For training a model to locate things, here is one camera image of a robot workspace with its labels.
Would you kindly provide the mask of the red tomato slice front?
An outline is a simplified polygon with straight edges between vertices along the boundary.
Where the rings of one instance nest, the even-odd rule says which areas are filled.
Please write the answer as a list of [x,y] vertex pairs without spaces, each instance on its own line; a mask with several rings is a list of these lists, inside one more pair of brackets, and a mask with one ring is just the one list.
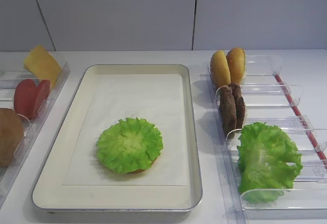
[[38,87],[36,88],[34,101],[32,106],[32,115],[31,118],[35,119],[38,115],[38,111],[41,108],[43,102],[48,98],[50,93],[50,81],[49,80],[42,80]]

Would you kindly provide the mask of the red tomato slice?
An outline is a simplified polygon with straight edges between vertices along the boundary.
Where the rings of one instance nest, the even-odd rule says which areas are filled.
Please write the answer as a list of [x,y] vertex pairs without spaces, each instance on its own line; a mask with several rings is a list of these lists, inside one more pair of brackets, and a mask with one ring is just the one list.
[[17,114],[33,119],[36,84],[32,79],[21,81],[15,89],[14,110]]
[[38,87],[36,88],[34,101],[32,106],[32,115],[31,118],[35,119],[38,115],[38,111],[41,108],[43,102],[48,98],[50,93],[50,81],[49,80],[42,80]]

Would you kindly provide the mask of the green lettuce leaf on tray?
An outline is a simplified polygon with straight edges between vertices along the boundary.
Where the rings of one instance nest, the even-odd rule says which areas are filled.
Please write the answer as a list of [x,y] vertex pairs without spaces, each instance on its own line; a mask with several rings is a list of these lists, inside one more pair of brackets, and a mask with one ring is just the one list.
[[146,119],[120,119],[101,133],[97,158],[107,169],[126,174],[149,169],[163,150],[160,130]]

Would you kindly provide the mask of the brown meat patty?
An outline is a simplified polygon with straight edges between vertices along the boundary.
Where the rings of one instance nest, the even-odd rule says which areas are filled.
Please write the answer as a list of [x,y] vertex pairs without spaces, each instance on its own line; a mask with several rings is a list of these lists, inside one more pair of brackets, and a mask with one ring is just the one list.
[[237,112],[232,90],[229,86],[220,89],[220,113],[222,116],[222,127],[224,136],[236,129]]
[[240,129],[243,126],[244,118],[245,118],[245,103],[242,97],[241,88],[239,85],[235,83],[231,83],[229,87],[232,90],[232,95],[235,100],[235,107],[236,107],[236,117],[237,123],[236,128]]

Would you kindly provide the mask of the bottom bun under lettuce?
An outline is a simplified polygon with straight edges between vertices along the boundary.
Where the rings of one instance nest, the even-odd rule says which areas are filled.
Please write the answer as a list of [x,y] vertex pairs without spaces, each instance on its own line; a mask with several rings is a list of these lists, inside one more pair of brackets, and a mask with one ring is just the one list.
[[139,168],[139,169],[136,169],[136,170],[134,170],[134,171],[127,172],[127,174],[137,174],[137,173],[141,173],[141,172],[143,172],[143,171],[146,171],[146,170],[148,170],[149,168],[152,167],[152,165],[156,162],[156,160],[157,160],[157,159],[153,160],[153,161],[151,162],[151,164],[148,165],[148,166],[146,166],[146,167]]

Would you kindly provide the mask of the brown meat patty rear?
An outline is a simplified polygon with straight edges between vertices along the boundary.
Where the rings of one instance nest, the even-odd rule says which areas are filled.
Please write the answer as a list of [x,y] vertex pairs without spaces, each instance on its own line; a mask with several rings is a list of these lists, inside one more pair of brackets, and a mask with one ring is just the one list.
[[231,83],[229,87],[232,90],[232,95],[235,100],[235,107],[236,107],[236,117],[237,123],[236,128],[240,129],[243,126],[244,118],[245,118],[245,103],[242,97],[241,88],[239,85],[235,83]]

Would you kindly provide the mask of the green lettuce leaf in rack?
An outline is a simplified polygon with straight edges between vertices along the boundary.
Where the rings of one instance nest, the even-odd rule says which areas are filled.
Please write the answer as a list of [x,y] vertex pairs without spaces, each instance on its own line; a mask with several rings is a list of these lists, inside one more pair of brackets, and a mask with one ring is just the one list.
[[303,168],[302,155],[280,127],[255,122],[242,128],[239,140],[238,191],[247,202],[275,201],[293,188]]

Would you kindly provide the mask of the yellow cheese slice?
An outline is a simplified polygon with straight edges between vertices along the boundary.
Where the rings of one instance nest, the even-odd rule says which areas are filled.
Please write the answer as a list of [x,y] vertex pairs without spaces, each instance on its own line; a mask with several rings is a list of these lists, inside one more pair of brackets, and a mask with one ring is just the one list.
[[42,45],[33,48],[24,60],[24,69],[34,74],[39,80],[49,80],[53,89],[62,68]]

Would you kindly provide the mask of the red tomato slice rear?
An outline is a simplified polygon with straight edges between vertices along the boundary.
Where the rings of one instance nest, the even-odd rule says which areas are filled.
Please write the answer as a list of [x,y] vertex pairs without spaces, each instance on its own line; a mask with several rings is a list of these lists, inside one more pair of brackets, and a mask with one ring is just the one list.
[[14,110],[17,114],[33,119],[36,84],[32,79],[21,81],[15,89]]

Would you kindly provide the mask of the cream metal baking tray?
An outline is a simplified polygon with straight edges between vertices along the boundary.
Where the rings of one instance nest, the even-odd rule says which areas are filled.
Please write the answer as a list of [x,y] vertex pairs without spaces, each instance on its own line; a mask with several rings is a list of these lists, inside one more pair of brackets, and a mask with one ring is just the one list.
[[[184,186],[65,185],[77,131],[70,128],[78,104],[96,75],[177,74],[182,77],[188,183]],[[35,184],[32,200],[46,211],[188,212],[202,199],[189,70],[180,64],[109,64],[86,69]]]

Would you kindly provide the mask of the golden bun half left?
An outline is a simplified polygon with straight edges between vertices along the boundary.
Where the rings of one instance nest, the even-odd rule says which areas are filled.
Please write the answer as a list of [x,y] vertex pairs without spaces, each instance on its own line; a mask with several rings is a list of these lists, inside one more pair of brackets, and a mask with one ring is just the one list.
[[210,71],[216,89],[231,83],[230,71],[223,50],[217,50],[212,55]]

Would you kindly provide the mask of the white paper tray liner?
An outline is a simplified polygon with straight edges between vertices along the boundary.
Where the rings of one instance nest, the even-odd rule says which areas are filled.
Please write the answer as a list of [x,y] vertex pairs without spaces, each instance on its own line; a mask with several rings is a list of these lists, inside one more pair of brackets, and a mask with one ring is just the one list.
[[[188,162],[182,77],[177,74],[96,75],[71,107],[69,127],[77,131],[65,185],[184,186]],[[161,132],[163,150],[148,169],[117,174],[96,156],[102,131],[120,119],[144,118]]]

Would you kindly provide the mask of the golden bun half right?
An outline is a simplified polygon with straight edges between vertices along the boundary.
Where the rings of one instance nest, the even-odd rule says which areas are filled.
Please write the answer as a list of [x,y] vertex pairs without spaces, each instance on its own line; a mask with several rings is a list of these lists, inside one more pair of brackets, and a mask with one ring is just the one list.
[[240,85],[245,72],[245,51],[242,48],[233,48],[226,55],[231,82]]

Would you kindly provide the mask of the clear acrylic right rack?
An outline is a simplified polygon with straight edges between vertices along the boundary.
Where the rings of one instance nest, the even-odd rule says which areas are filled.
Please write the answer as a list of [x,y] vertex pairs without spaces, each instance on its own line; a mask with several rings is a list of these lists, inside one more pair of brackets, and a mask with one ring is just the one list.
[[303,89],[282,80],[281,61],[219,50],[203,76],[228,223],[326,218],[326,130],[300,112]]

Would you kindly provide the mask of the brown bun left rack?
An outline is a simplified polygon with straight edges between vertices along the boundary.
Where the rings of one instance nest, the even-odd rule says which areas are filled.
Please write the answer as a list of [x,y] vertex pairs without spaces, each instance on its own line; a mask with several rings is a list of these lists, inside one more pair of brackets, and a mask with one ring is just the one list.
[[1,167],[8,167],[24,136],[20,119],[12,109],[1,108]]

